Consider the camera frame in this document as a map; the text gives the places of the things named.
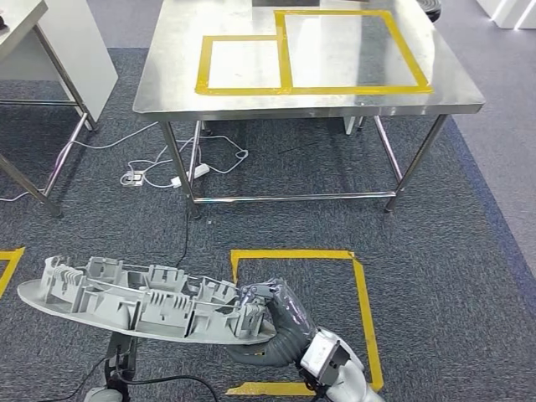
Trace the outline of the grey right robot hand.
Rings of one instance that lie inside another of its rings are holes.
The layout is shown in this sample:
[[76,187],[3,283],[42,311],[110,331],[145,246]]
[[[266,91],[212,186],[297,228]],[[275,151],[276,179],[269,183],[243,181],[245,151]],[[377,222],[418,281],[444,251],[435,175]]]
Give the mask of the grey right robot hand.
[[262,298],[270,311],[275,336],[270,343],[295,342],[300,347],[307,345],[317,333],[314,321],[303,303],[284,279],[270,278],[268,281],[242,286],[241,304]]

